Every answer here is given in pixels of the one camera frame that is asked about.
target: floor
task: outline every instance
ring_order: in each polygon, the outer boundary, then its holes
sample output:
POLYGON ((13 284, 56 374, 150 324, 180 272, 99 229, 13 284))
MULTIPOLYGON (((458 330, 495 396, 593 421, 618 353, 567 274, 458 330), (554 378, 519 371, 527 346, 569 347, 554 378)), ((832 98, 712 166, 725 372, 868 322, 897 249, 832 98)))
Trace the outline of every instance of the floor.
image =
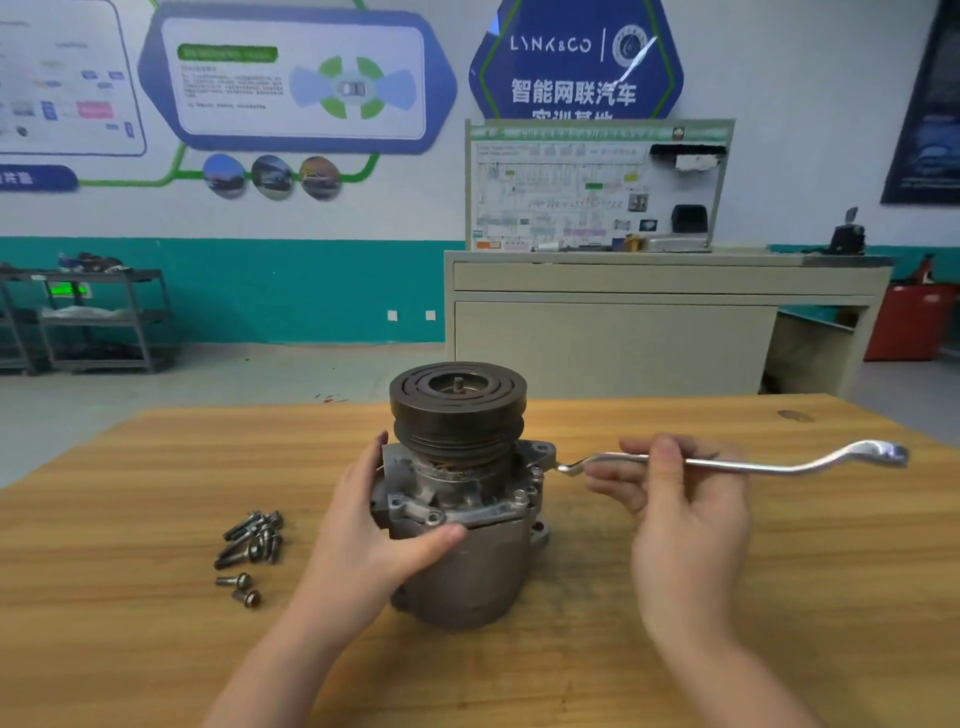
MULTIPOLYGON (((0 376, 0 487, 141 409, 385 400, 396 374, 443 359, 442 344, 203 344, 157 376, 0 376)), ((960 359, 865 364, 852 400, 960 447, 960 359)))

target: wooden tabletop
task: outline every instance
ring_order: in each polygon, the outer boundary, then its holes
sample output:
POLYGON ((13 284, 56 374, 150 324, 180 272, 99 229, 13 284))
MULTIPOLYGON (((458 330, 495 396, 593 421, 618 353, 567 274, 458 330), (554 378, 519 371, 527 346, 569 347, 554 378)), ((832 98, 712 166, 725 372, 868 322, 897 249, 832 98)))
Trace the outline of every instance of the wooden tabletop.
MULTIPOLYGON (((0 491, 0 725, 196 725, 280 614, 341 470, 391 424, 386 404, 157 410, 0 491), (259 611, 213 586, 221 534, 253 508, 287 521, 283 562, 248 569, 259 611)), ((755 480, 739 630, 831 725, 957 725, 960 451, 824 396, 531 401, 525 435, 573 461, 659 430, 775 463, 912 448, 906 472, 755 480)), ((385 610, 316 725, 699 725, 637 618, 631 521, 556 473, 543 517, 553 540, 506 618, 446 634, 385 610)))

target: hexagonal sign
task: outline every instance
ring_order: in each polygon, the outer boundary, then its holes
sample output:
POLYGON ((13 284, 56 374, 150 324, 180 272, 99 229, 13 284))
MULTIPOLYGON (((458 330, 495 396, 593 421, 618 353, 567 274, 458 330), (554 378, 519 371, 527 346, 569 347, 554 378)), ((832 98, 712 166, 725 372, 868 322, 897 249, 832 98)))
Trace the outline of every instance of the hexagonal sign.
POLYGON ((660 0, 504 0, 469 79, 488 119, 663 118, 684 88, 660 0))
POLYGON ((194 149, 420 154, 457 95, 412 12, 163 3, 140 83, 194 149))

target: car illustration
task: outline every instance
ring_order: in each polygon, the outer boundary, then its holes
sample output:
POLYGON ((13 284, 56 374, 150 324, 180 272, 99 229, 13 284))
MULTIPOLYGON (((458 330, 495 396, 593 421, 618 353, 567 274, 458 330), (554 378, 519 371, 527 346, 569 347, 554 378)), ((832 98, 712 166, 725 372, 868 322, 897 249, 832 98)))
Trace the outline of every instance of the car illustration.
POLYGON ((303 175, 302 182, 303 186, 308 190, 316 190, 318 192, 340 189, 340 183, 338 181, 320 172, 307 172, 303 175))
POLYGON ((290 172, 285 169, 272 169, 261 177, 262 186, 286 192, 290 189, 290 172))
POLYGON ((243 189, 245 180, 242 177, 211 177, 210 189, 214 191, 230 192, 243 189))

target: display board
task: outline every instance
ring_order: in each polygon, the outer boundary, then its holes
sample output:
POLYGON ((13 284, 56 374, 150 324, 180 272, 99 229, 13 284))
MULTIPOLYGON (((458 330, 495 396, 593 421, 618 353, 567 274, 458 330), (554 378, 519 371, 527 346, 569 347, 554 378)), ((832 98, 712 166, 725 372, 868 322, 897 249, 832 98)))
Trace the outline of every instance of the display board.
POLYGON ((732 120, 467 124, 476 251, 617 250, 631 235, 712 240, 732 120))

